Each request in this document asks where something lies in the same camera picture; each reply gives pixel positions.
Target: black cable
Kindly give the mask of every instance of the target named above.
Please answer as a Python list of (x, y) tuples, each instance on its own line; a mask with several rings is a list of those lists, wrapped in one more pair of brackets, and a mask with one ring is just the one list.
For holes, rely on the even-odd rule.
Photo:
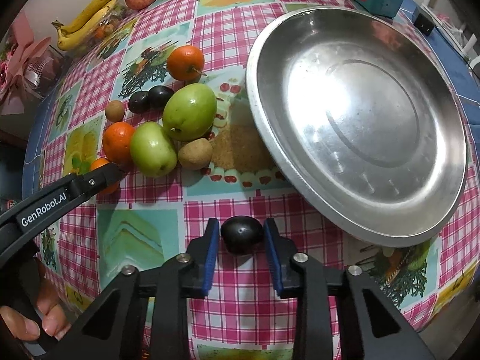
[(475, 74), (475, 77), (477, 77), (477, 79), (480, 81), (480, 76), (478, 76), (477, 73), (475, 73), (475, 71), (473, 70), (472, 66), (470, 66), (469, 62), (467, 60), (465, 60), (465, 57), (464, 55), (462, 55), (456, 48), (455, 46), (452, 45), (452, 43), (450, 43), (450, 41), (447, 39), (447, 37), (443, 34), (442, 31), (440, 31), (438, 29), (437, 26), (435, 26), (435, 30), (437, 30), (437, 32), (440, 34), (440, 36), (447, 42), (447, 44), (465, 61), (466, 65), (470, 68), (470, 70), (472, 71), (473, 74)]

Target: triangular cutout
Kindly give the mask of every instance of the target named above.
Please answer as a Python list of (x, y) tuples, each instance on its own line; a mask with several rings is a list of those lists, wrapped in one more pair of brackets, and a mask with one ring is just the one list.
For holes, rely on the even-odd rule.
[(100, 340), (107, 340), (112, 332), (120, 301), (120, 291), (113, 291), (83, 327), (82, 333)]
[(371, 290), (364, 289), (363, 298), (367, 305), (371, 330), (376, 338), (386, 337), (400, 331), (400, 326)]

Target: black power adapter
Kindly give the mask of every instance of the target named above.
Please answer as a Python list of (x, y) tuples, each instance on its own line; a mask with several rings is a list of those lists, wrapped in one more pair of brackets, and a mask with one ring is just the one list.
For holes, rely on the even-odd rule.
[(434, 20), (431, 15), (423, 8), (416, 7), (412, 16), (413, 25), (426, 36), (430, 35), (435, 28)]

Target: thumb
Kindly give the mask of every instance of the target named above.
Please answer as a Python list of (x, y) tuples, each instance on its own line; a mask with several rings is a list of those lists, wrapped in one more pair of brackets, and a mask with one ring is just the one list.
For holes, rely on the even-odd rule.
[(34, 341), (40, 336), (38, 325), (7, 306), (0, 307), (0, 314), (11, 334), (22, 341)]

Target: blue table surface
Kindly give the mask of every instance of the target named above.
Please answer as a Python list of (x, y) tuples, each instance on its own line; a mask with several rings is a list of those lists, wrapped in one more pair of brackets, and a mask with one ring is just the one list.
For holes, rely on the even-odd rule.
[[(404, 0), (401, 9), (411, 19), (417, 4), (413, 0)], [(435, 28), (428, 37), (424, 37), (443, 64), (448, 77), (459, 95), (475, 143), (477, 157), (480, 155), (480, 88), (472, 78), (463, 58), (452, 49)], [(37, 188), (40, 170), (40, 152), (47, 133), (50, 115), (55, 103), (54, 89), (38, 107), (34, 125), (30, 131), (23, 167), (22, 198), (31, 195)]]

